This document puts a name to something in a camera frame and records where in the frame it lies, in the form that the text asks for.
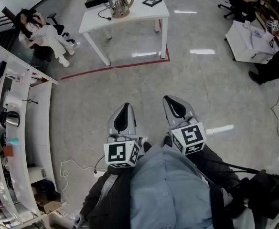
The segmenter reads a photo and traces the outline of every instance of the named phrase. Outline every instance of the kettle spout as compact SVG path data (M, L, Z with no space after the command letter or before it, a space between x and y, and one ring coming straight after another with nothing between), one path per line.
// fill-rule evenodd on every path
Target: kettle spout
M103 3L103 5L104 5L107 9L110 9L110 5L107 5L106 3Z

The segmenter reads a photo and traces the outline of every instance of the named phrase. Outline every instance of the button-up shirt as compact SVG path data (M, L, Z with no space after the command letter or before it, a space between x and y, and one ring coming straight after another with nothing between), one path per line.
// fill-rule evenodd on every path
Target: button-up shirt
M153 146L138 160L130 184L132 229L212 229L209 186L175 149Z

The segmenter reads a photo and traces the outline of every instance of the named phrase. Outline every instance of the black jacket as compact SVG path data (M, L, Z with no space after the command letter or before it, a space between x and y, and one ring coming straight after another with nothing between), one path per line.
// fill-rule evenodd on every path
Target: black jacket
M208 146L205 146L202 151L188 155L188 159L214 182L214 184L210 184L214 229L232 229L232 220L225 213L221 188L226 189L238 184L238 176L235 173L219 173L219 171L231 171L231 169L228 166L209 161L222 161L222 159ZM109 166L108 172L100 177L91 188L80 211L80 214L89 222L90 229L130 228L131 172L132 168ZM118 175L118 178L109 193L98 203L101 189L111 174Z

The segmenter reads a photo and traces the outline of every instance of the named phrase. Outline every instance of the red line on floor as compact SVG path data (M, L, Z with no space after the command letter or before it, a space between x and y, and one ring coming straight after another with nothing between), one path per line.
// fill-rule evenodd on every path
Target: red line on floor
M168 59L165 59L165 60L156 60L156 61L143 62L143 63L134 63L134 64L121 65L121 66L107 67L107 68L97 69L97 70L93 70L93 71L86 71L86 72L82 72L82 73L78 73L78 74L72 74L72 75L69 75L69 76L65 76L65 77L61 78L61 80L65 80L65 79L68 79L68 78L72 78L72 77L76 77L76 76L80 76L80 75L84 75L84 74L95 73L95 72L99 72L99 71L112 70L114 68L119 69L119 68L128 68L128 67L139 66L139 65L146 65L146 64L151 64L151 63L169 62L170 57L169 57L169 52L168 52L167 46L166 46L166 54L167 54Z

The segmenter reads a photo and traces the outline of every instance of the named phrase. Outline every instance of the white cube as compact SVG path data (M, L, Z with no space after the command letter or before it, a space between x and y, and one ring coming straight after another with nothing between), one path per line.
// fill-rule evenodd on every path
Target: white cube
M202 150L206 142L202 123L172 130L172 141L185 155Z
M134 167L140 146L135 141L104 144L106 164L115 168Z

